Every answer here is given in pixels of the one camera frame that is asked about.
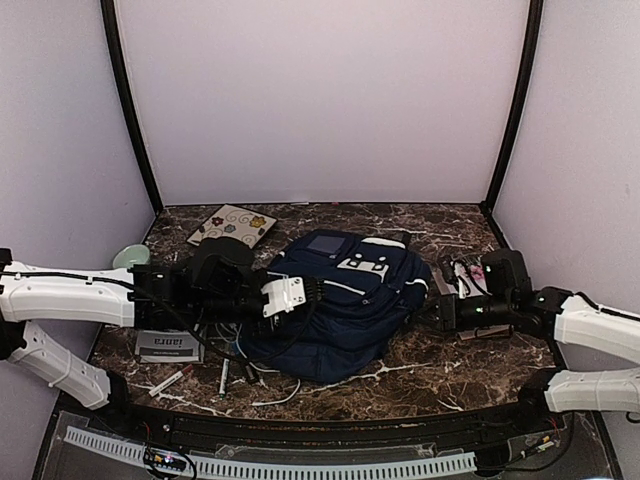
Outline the navy blue student backpack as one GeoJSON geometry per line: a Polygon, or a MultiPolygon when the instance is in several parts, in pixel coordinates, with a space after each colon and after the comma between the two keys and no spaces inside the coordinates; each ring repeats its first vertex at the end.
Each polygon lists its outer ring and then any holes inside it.
{"type": "Polygon", "coordinates": [[[337,383],[382,358],[397,330],[423,306],[431,270],[403,242],[311,231],[269,264],[274,277],[320,283],[315,308],[284,316],[271,334],[244,328],[240,349],[254,363],[300,380],[337,383]]]}

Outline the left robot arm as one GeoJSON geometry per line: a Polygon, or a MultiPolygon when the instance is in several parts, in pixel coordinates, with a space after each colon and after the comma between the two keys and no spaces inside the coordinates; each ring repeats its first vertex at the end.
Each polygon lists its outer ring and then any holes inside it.
{"type": "Polygon", "coordinates": [[[49,387],[74,397],[120,436],[141,427],[117,374],[92,367],[54,341],[41,320],[89,321],[142,330],[182,330],[199,344],[207,322],[273,321],[307,300],[300,278],[271,277],[253,267],[239,240],[206,239],[176,265],[111,270],[55,270],[1,251],[1,358],[22,366],[49,387]]]}

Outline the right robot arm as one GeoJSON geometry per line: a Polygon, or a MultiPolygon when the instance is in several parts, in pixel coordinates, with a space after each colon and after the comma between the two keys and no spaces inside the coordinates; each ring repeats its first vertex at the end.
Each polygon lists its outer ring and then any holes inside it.
{"type": "Polygon", "coordinates": [[[622,412],[639,421],[639,317],[593,301],[585,293],[547,286],[534,289],[521,252],[502,248],[481,258],[485,285],[477,295],[441,294],[424,303],[436,330],[461,332],[506,325],[548,343],[577,345],[631,362],[627,369],[574,371],[555,366],[535,371],[517,402],[483,426],[534,432],[556,414],[622,412]]]}

